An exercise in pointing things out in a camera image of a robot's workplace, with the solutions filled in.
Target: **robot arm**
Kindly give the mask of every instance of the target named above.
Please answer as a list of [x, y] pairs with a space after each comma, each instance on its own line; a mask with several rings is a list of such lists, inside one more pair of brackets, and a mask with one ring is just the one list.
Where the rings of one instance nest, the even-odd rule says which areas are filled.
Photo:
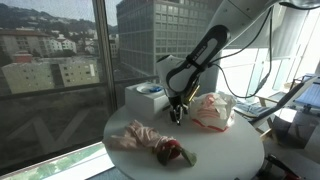
[[[197, 87], [198, 78], [211, 59], [279, 1], [224, 0], [213, 16], [206, 34], [186, 59], [167, 55], [157, 61], [157, 72], [172, 106], [172, 121], [180, 125], [182, 112], [187, 113], [184, 98]], [[285, 0], [285, 5], [288, 6], [305, 8], [307, 3], [310, 4], [306, 0]], [[319, 6], [314, 1], [311, 4], [312, 7]]]

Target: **building facade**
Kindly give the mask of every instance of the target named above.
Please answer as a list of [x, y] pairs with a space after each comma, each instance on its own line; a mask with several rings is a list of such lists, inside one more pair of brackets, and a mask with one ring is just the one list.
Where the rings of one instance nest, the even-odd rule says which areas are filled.
[[65, 38], [63, 34], [59, 34], [57, 41], [61, 43], [62, 50], [72, 50], [74, 53], [77, 53], [76, 43]]
[[54, 88], [49, 63], [12, 63], [2, 71], [12, 94]]
[[0, 30], [0, 46], [12, 59], [18, 51], [37, 51], [43, 57], [53, 53], [49, 35], [38, 31]]
[[12, 94], [100, 82], [96, 59], [42, 58], [1, 69]]
[[50, 39], [50, 43], [51, 43], [53, 51], [55, 51], [55, 52], [56, 51], [62, 51], [62, 44], [61, 44], [60, 41], [58, 41], [55, 38], [51, 38]]
[[204, 35], [220, 1], [123, 0], [117, 5], [120, 61], [138, 76], [156, 74], [155, 62], [184, 58]]
[[118, 59], [119, 35], [118, 34], [109, 35], [109, 43], [110, 43], [110, 50], [111, 50], [111, 58]]

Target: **metal pole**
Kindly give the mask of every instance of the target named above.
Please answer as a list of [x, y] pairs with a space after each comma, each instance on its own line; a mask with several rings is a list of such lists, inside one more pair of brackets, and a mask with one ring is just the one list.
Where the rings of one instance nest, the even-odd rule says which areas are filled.
[[110, 53], [110, 44], [109, 44], [109, 36], [108, 36], [108, 22], [106, 17], [106, 6], [104, 0], [92, 0], [93, 9], [96, 18], [96, 26], [97, 33], [99, 38], [99, 49], [100, 49], [100, 57], [103, 59], [103, 70], [104, 70], [104, 78], [107, 83], [106, 95], [108, 101], [111, 104], [110, 110], [111, 112], [115, 112], [117, 110], [117, 100], [116, 100], [116, 92], [115, 86], [113, 82], [113, 69], [112, 69], [112, 61], [111, 61], [111, 53]]

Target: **plastic bag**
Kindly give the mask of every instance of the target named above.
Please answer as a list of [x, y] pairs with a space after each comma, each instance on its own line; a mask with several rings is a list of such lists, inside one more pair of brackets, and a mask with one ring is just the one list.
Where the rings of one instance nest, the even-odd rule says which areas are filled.
[[233, 96], [224, 93], [208, 93], [195, 97], [189, 105], [190, 118], [197, 125], [225, 131], [234, 123]]

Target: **office building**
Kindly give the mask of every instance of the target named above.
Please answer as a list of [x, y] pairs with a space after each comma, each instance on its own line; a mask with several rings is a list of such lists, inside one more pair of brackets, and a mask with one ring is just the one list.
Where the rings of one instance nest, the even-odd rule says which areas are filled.
[[118, 34], [111, 34], [109, 35], [109, 43], [110, 43], [110, 51], [111, 51], [111, 58], [117, 59], [118, 58], [118, 50], [119, 50], [119, 35]]
[[18, 51], [36, 51], [42, 57], [53, 53], [50, 36], [38, 31], [0, 30], [0, 46], [11, 59]]
[[149, 76], [156, 74], [155, 62], [162, 56], [186, 57], [219, 2], [123, 0], [117, 5], [120, 61], [136, 75]]

